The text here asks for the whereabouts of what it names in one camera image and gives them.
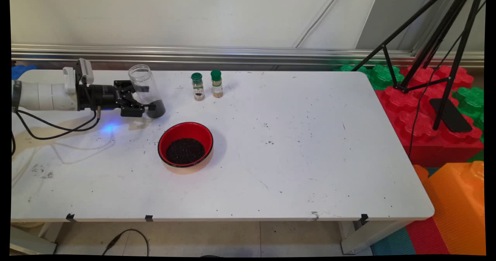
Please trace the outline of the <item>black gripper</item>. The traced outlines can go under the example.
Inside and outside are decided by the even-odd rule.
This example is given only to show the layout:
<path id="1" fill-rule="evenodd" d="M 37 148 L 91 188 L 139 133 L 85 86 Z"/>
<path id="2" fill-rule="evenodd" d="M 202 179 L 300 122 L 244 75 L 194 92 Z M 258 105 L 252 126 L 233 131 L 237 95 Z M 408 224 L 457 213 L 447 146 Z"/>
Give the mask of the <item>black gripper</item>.
<path id="1" fill-rule="evenodd" d="M 114 85 L 79 84 L 79 111 L 96 111 L 121 108 L 122 117 L 142 117 L 146 110 L 156 110 L 156 105 L 141 104 L 135 99 L 124 98 L 123 93 L 147 93 L 149 86 L 134 86 L 130 80 L 115 80 Z"/>

